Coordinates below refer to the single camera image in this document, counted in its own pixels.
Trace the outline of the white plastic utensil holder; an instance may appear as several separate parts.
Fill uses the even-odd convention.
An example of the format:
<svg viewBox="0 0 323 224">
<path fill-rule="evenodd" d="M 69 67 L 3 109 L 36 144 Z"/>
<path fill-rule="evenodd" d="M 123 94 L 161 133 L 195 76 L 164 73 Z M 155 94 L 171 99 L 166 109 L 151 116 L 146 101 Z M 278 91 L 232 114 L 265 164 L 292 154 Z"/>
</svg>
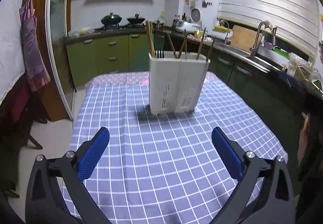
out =
<svg viewBox="0 0 323 224">
<path fill-rule="evenodd" d="M 149 56 L 149 106 L 151 113 L 171 114 L 193 111 L 198 103 L 211 60 L 197 53 L 183 53 L 175 58 L 166 51 L 165 58 Z"/>
</svg>

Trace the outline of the steel sink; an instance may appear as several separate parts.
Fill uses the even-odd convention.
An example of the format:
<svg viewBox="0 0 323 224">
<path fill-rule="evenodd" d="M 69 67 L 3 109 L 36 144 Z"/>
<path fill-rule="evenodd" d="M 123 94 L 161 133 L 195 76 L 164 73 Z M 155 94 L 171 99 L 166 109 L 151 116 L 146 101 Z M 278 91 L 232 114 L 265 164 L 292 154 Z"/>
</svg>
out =
<svg viewBox="0 0 323 224">
<path fill-rule="evenodd" d="M 247 64 L 249 64 L 249 65 L 265 72 L 265 73 L 268 73 L 270 71 L 275 71 L 275 72 L 281 71 L 280 69 L 271 65 L 267 61 L 262 60 L 261 58 L 256 57 L 256 56 L 251 56 L 250 53 L 247 53 L 246 51 L 232 47 L 230 45 L 215 43 L 214 48 L 216 50 L 226 53 L 234 58 L 237 58 L 237 59 L 241 60 L 242 62 L 245 62 L 245 63 L 247 63 Z"/>
</svg>

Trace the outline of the black wok with lid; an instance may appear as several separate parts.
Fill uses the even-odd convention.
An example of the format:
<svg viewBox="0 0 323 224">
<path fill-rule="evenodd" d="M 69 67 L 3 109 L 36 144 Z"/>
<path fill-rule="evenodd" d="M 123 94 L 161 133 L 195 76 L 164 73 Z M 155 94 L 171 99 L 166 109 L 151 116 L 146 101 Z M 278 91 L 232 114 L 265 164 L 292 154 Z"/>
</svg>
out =
<svg viewBox="0 0 323 224">
<path fill-rule="evenodd" d="M 118 25 L 121 22 L 121 20 L 122 17 L 111 12 L 109 15 L 106 15 L 101 19 L 101 23 L 104 26 L 113 26 Z"/>
</svg>

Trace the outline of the wooden cutting board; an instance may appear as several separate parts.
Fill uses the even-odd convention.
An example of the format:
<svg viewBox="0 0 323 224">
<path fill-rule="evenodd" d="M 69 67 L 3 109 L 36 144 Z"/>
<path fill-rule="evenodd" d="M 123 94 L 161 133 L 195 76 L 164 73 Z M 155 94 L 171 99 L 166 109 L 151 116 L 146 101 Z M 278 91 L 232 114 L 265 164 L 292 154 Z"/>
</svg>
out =
<svg viewBox="0 0 323 224">
<path fill-rule="evenodd" d="M 254 46 L 257 32 L 239 25 L 234 25 L 232 31 L 233 35 L 230 45 L 250 54 L 250 49 Z"/>
</svg>

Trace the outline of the black fork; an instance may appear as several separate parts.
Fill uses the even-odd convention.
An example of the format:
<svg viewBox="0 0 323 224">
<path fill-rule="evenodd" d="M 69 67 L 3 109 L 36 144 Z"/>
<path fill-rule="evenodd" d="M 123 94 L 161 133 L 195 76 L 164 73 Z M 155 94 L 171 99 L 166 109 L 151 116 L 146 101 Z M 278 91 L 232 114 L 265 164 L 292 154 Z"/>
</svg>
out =
<svg viewBox="0 0 323 224">
<path fill-rule="evenodd" d="M 156 58 L 165 58 L 164 50 L 155 50 L 155 57 Z"/>
</svg>

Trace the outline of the white round fan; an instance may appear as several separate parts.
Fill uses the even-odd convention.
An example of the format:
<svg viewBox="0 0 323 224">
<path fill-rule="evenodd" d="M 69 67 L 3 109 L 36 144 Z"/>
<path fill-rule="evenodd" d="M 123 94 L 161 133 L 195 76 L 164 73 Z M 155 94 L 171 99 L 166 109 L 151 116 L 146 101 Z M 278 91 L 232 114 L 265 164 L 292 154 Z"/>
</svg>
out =
<svg viewBox="0 0 323 224">
<path fill-rule="evenodd" d="M 200 24 L 201 22 L 201 11 L 199 8 L 192 8 L 190 11 L 190 21 L 194 24 Z"/>
</svg>

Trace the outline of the steel kitchen faucet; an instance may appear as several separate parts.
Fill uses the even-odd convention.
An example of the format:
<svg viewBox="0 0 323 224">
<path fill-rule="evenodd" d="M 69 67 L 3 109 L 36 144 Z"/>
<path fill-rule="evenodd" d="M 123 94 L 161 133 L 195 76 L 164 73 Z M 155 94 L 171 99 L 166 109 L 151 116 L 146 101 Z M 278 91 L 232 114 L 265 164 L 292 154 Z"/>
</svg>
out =
<svg viewBox="0 0 323 224">
<path fill-rule="evenodd" d="M 276 45 L 276 32 L 277 32 L 277 27 L 272 24 L 269 20 L 262 20 L 257 28 L 257 33 L 255 36 L 255 42 L 254 45 L 250 48 L 250 53 L 251 56 L 256 56 L 256 54 L 258 53 L 259 47 L 261 45 L 261 41 L 263 40 L 263 30 L 268 29 L 271 34 L 272 34 L 272 45 L 275 46 Z"/>
</svg>

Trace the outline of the purple striped hanging cloth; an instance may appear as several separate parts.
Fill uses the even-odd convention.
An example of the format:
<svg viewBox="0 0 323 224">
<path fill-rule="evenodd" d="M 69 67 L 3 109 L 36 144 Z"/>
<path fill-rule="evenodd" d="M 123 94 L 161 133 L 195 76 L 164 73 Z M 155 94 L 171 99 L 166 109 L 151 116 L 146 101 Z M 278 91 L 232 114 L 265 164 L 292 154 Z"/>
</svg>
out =
<svg viewBox="0 0 323 224">
<path fill-rule="evenodd" d="M 49 84 L 50 76 L 43 62 L 37 41 L 37 17 L 33 0 L 25 0 L 19 9 L 24 65 L 31 91 Z"/>
</svg>

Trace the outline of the blue checked tablecloth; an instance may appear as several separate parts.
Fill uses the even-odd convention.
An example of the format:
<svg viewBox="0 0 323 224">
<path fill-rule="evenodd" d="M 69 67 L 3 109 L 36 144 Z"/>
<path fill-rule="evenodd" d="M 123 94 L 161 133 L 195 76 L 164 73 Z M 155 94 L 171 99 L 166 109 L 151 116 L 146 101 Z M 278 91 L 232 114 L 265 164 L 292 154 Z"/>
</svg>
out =
<svg viewBox="0 0 323 224">
<path fill-rule="evenodd" d="M 144 73 L 95 78 L 73 126 L 71 150 L 109 130 L 84 184 L 112 223 L 209 223 L 237 184 L 211 142 L 216 127 L 259 157 L 288 157 L 260 117 L 213 74 L 190 113 L 153 115 L 148 90 Z"/>
</svg>

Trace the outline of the white rice cooker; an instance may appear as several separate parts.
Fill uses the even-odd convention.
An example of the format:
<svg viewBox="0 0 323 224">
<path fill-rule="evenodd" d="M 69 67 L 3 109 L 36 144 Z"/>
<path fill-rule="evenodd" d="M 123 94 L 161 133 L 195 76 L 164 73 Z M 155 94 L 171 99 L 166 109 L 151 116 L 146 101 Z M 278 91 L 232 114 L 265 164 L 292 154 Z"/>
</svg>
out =
<svg viewBox="0 0 323 224">
<path fill-rule="evenodd" d="M 197 23 L 189 23 L 186 21 L 178 21 L 175 26 L 175 31 L 179 33 L 194 33 L 195 30 L 200 30 L 200 25 Z"/>
</svg>

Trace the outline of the glass sliding door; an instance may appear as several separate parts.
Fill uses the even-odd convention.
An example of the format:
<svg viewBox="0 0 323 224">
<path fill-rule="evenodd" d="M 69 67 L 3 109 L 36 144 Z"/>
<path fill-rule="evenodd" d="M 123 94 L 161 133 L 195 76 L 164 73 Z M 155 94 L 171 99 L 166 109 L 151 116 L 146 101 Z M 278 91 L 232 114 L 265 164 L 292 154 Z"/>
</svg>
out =
<svg viewBox="0 0 323 224">
<path fill-rule="evenodd" d="M 45 0 L 45 31 L 52 76 L 64 112 L 73 121 L 74 84 L 69 67 L 67 37 L 67 0 Z"/>
</svg>

